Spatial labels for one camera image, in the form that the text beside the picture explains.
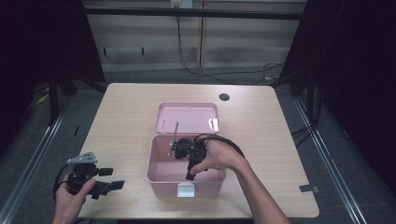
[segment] metal bar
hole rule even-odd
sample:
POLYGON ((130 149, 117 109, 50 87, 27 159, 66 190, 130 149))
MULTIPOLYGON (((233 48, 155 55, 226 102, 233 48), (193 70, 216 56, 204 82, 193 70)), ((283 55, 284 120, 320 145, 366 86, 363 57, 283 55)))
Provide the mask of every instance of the metal bar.
POLYGON ((312 71, 309 71, 309 79, 308 86, 306 88, 306 114, 309 119, 313 121, 313 125, 317 125, 315 119, 315 111, 314 111, 314 101, 315 101, 315 82, 312 71))
MULTIPOLYGON (((311 127, 312 122, 306 114, 306 108, 304 103, 301 99, 295 101, 297 108, 299 109, 300 115, 302 116, 306 127, 311 127)), ((353 223, 356 224, 366 224, 367 221, 364 218, 364 215, 355 200, 352 192, 350 191, 347 183, 345 182, 344 178, 342 177, 341 173, 339 172, 337 165, 335 164, 334 160, 332 159, 332 154, 330 153, 329 149, 327 149, 323 139, 321 138, 317 129, 313 130, 311 133, 312 140, 317 147, 318 153, 323 160, 324 165, 326 166, 330 177, 332 178, 332 182, 334 183, 335 187, 337 188, 338 193, 340 194, 341 200, 346 207, 350 217, 352 218, 353 223)))
POLYGON ((47 10, 70 11, 92 15, 130 15, 130 16, 170 16, 170 17, 211 17, 299 21, 304 13, 236 11, 189 8, 140 8, 140 7, 42 7, 47 10))
POLYGON ((30 184, 32 183, 33 178, 35 177, 35 173, 38 169, 38 166, 43 161, 47 153, 47 149, 62 123, 62 120, 64 118, 64 112, 67 109, 67 107, 69 107, 71 100, 72 97, 68 97, 64 109, 61 111, 58 118, 54 121, 53 125, 49 126, 48 129, 46 130, 46 133, 41 139, 40 144, 35 150, 35 154, 33 155, 32 159, 30 159, 17 185, 15 186, 14 190, 12 190, 11 194, 8 196, 5 204, 0 210, 1 224, 11 223, 15 214, 17 213, 17 210, 21 205, 23 197, 25 196, 27 190, 29 189, 30 184))
POLYGON ((49 73, 49 104, 50 104, 50 117, 49 126, 59 116, 59 106, 58 106, 58 88, 56 83, 55 69, 52 69, 49 73))

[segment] person's wrist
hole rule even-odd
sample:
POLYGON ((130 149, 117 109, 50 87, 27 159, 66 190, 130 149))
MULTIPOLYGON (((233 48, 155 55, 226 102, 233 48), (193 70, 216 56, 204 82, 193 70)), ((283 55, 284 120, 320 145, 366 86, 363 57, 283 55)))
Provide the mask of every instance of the person's wrist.
POLYGON ((240 173, 248 166, 248 161, 244 157, 238 157, 233 161, 230 169, 236 173, 240 173))

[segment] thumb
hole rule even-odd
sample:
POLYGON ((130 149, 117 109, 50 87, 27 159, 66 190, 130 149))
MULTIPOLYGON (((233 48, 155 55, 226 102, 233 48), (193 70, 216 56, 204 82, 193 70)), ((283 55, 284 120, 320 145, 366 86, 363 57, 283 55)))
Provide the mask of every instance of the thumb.
POLYGON ((196 175, 201 173, 204 170, 208 169, 208 165, 206 161, 202 161, 201 163, 198 163, 194 166, 192 166, 191 170, 190 170, 190 174, 192 175, 196 175))

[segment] handheld controller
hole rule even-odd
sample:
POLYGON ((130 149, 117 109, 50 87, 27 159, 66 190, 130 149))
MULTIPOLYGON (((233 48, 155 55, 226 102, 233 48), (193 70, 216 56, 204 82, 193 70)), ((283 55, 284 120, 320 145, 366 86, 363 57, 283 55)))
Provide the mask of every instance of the handheld controller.
MULTIPOLYGON (((104 176, 113 174, 112 168, 96 168, 96 165, 94 164, 96 162, 98 162, 98 160, 92 152, 85 153, 67 161, 66 165, 74 164, 73 172, 68 175, 68 178, 66 180, 69 193, 73 195, 78 194, 79 191, 82 189, 82 186, 96 175, 104 176)), ((56 190, 59 188, 59 177, 63 169, 57 176, 53 193, 55 193, 56 190)), ((113 181, 111 183, 96 181, 95 186, 88 194, 90 194, 93 199, 98 199, 100 195, 106 196, 111 190, 122 189, 124 182, 125 181, 123 180, 113 181)))
POLYGON ((212 133, 199 134, 193 140, 190 138, 180 138, 176 141, 177 126, 178 122, 176 123, 173 141, 170 144, 168 156, 172 156, 173 151, 175 151, 176 160, 182 160, 189 156, 189 165, 187 167, 188 172, 186 174, 186 179, 188 180, 194 180, 195 178, 195 175, 191 174, 191 168, 206 158, 207 149, 205 147, 205 140, 218 140, 225 142, 229 146, 233 147, 241 156, 245 157, 242 150, 234 142, 212 133))

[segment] gray floor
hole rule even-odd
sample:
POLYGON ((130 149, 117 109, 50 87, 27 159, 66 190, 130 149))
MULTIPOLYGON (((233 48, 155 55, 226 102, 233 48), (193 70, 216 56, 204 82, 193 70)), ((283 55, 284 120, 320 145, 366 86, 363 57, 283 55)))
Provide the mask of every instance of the gray floor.
MULTIPOLYGON (((246 68, 206 69, 205 72, 229 72, 246 68)), ((261 69, 260 67, 247 68, 249 71, 261 69)), ((268 71, 260 85, 268 84, 279 70, 268 71)), ((262 78, 263 73, 218 76, 234 84, 250 84, 262 78)), ((108 72, 106 80, 110 82, 155 82, 155 83, 199 83, 199 84, 224 84, 211 77, 193 76, 183 69, 146 70, 135 72, 108 72)), ((91 127, 97 108, 103 94, 83 84, 78 84, 78 92, 71 99, 71 104, 64 113, 64 119, 55 137, 49 145, 44 160, 24 195, 12 223, 50 223, 54 202, 51 189, 54 178, 64 164, 72 157, 77 156, 91 127)), ((294 132, 304 127, 304 123, 290 96, 289 86, 282 85, 276 88, 276 94, 283 109, 290 131, 294 132)), ((66 102, 61 96, 61 105, 66 102)), ((24 172, 26 164, 35 153, 41 137, 47 130, 49 121, 48 100, 37 105, 35 100, 31 103, 24 116, 20 132, 14 139, 6 154, 0 158, 0 205, 3 206, 12 192, 19 177, 24 172)), ((364 161, 359 149, 344 136, 344 130, 338 124, 336 117, 322 107, 318 129, 328 146, 332 157, 338 165, 351 192, 355 196, 367 223, 395 223, 396 200, 387 187, 383 184, 375 171, 364 161)), ((291 223, 353 223, 347 212, 339 193, 323 164, 318 150, 310 138, 297 147, 306 175, 311 185, 318 187, 319 193, 315 194, 320 214, 316 218, 291 218, 291 223)), ((117 223, 117 220, 95 220, 93 223, 117 223)), ((135 220, 131 223, 204 223, 199 221, 158 221, 135 220)), ((216 223, 249 223, 246 220, 223 220, 216 223)))

